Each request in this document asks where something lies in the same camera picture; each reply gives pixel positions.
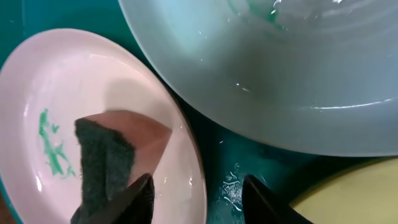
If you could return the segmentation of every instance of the green tray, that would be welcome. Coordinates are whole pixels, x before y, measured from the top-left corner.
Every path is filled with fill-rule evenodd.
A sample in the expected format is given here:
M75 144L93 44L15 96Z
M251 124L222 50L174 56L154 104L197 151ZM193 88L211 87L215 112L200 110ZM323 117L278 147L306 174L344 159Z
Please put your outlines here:
M117 0L1 1L0 65L26 38L62 27L88 30L107 37L154 71L134 40ZM282 200L291 202L329 175L372 159L314 156L260 144L210 121L175 93L174 97L198 140L208 190L208 223L244 223L241 187L247 174L255 175ZM2 193L20 223L4 189Z

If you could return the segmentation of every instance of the large bowl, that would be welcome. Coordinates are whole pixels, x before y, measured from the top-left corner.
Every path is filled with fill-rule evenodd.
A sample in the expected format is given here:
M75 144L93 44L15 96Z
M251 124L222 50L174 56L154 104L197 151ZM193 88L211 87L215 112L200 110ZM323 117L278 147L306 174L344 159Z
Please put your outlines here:
M213 121L293 151L398 154L398 2L120 4L159 75Z

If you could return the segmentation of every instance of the black object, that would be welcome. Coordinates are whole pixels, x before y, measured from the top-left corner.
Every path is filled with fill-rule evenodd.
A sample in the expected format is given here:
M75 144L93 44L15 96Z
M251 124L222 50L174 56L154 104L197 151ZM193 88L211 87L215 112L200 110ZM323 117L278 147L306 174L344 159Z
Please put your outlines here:
M244 179L242 204L246 224L312 224L253 175Z
M150 224L154 189L152 176L144 174L83 224Z

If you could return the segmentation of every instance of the plate rim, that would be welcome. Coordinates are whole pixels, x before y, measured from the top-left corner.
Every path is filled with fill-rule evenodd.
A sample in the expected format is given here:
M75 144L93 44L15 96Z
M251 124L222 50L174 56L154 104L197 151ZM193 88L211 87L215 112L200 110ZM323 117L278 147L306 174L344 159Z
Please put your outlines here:
M207 209L208 199L207 199L206 179L205 179L205 172L204 172L204 168L203 168L203 160L201 158L201 154L200 154L200 151L199 151L199 147L198 147L198 143L197 143L196 137L192 133L191 125L190 125L189 121L187 120L185 113L182 111L181 106L176 101L176 99L170 94L170 91L167 89L167 87L159 80L159 78L155 75L154 72L152 72L146 65L144 65L144 63L142 63L130 51L128 51L125 48L121 47L116 42L113 42L112 40L109 40L108 38L103 37L102 35L95 34L93 32L87 31L87 30L74 29L74 28L49 29L49 30L45 30L45 31L42 31L42 32L38 32L38 33L30 36L29 38L23 40L20 44L18 44L18 46L14 50L12 50L12 52L8 55L7 59L4 61L4 64L2 65L2 67L0 69L0 76L2 74L2 70L3 70L4 66L8 63L8 61L15 54L15 52L17 50L19 50L23 45L31 44L31 42L34 41L34 39L36 39L36 38L38 38L38 37L40 37L42 35L47 35L47 34L53 33L53 32L80 33L80 34L83 34L83 35L91 36L92 38L95 38L95 39L102 40L104 43L106 43L108 45L112 45L118 51L121 51L121 52L125 53L126 55L128 55L129 59L132 60L136 64L137 67L142 69L150 77L154 78L153 82L156 82L159 85L160 89L162 89L164 91L164 93L167 94L172 106L175 109L177 109L177 113L181 117L182 123L187 129L188 136L191 139L191 142L193 144L193 148L194 148L194 151L195 151L195 155L197 157L197 162L198 162L200 175L201 175L201 182L203 184L203 199L204 199L204 204L205 204L205 209L204 209L205 212L204 212L204 216L203 216L203 219L204 219L203 220L204 221L203 224L205 224L207 222L207 217L208 217L208 209ZM1 178L1 170L0 170L0 193L2 194L4 202L5 202L6 206L7 206L10 214L15 219L15 221L18 224L24 224L24 222L22 221L21 216L18 214L17 209L13 206L13 202L12 202L11 198L9 197L6 185L4 184L4 181Z

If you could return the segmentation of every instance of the brown surface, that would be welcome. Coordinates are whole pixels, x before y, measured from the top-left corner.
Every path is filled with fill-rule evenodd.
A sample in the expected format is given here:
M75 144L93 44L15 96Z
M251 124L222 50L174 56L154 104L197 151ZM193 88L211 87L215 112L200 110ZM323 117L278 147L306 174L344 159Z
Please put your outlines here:
M0 194L0 224L16 224Z

